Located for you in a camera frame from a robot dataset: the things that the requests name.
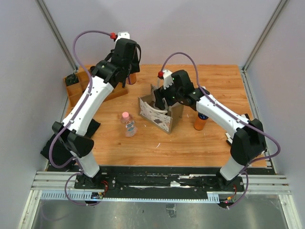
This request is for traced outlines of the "patterned canvas bag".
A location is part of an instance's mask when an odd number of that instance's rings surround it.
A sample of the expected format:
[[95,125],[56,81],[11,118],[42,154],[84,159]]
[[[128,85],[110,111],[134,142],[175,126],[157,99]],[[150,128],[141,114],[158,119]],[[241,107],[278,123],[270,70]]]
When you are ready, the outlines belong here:
[[145,96],[138,97],[138,115],[165,133],[170,134],[182,119],[184,107],[179,103],[175,103],[173,106],[165,104],[165,110],[160,110],[155,106],[154,89],[157,89],[157,87],[150,84],[150,92]]

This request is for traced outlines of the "pink cap clear bottle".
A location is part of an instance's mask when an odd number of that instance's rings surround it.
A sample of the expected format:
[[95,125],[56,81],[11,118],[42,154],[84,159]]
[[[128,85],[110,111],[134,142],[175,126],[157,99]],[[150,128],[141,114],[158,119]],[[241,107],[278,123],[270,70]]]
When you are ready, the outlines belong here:
[[135,119],[129,112],[122,113],[121,123],[124,124],[126,137],[133,137],[137,133]]

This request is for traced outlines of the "blue cap orange bottle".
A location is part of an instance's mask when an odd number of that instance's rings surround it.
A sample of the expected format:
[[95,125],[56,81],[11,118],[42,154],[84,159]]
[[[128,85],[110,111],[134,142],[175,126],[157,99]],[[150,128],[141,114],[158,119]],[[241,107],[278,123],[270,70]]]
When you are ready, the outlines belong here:
[[196,120],[194,122],[194,125],[193,125],[194,128],[198,131],[203,130],[208,118],[209,118],[208,116],[206,116],[202,113],[198,113],[197,118],[196,118]]

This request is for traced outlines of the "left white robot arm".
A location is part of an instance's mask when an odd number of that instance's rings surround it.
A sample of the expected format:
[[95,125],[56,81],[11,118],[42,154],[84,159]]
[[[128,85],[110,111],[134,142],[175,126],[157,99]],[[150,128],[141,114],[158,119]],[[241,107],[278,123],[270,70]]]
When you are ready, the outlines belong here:
[[85,183],[93,189],[102,184],[100,170],[93,156],[94,141],[86,137],[88,126],[100,105],[115,87],[126,82],[132,73],[140,71],[141,48],[131,39],[117,39],[107,58],[97,63],[89,73],[89,84],[70,114],[60,123],[54,122],[55,139],[60,140],[77,160]]

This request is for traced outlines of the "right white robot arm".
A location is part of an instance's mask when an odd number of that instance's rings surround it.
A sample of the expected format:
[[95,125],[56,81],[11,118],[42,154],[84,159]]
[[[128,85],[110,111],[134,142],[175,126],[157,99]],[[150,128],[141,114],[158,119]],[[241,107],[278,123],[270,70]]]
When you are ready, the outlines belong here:
[[231,156],[216,178],[216,186],[222,191],[228,190],[240,171],[266,150],[262,123],[234,113],[204,88],[195,88],[185,70],[162,70],[158,72],[158,79],[163,80],[163,86],[154,90],[158,109],[163,110],[166,105],[176,103],[188,106],[211,118],[233,138]]

